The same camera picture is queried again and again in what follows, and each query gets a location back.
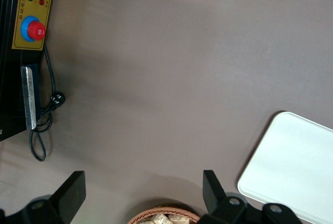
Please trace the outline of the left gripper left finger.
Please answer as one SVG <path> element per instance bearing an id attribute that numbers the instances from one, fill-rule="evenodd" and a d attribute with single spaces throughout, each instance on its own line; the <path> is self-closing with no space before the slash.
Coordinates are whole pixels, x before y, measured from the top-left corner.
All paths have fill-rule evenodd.
<path id="1" fill-rule="evenodd" d="M 52 195 L 33 199 L 5 223 L 71 223 L 86 199 L 85 172 L 75 171 Z"/>

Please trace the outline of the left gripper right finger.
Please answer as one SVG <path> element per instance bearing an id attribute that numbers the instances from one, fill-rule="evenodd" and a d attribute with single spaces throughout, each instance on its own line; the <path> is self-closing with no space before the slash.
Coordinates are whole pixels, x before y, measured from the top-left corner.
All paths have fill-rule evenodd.
<path id="1" fill-rule="evenodd" d="M 208 213 L 199 223 L 242 223 L 246 203 L 237 196 L 228 196 L 223 190 L 214 171 L 203 171 L 202 195 Z"/>

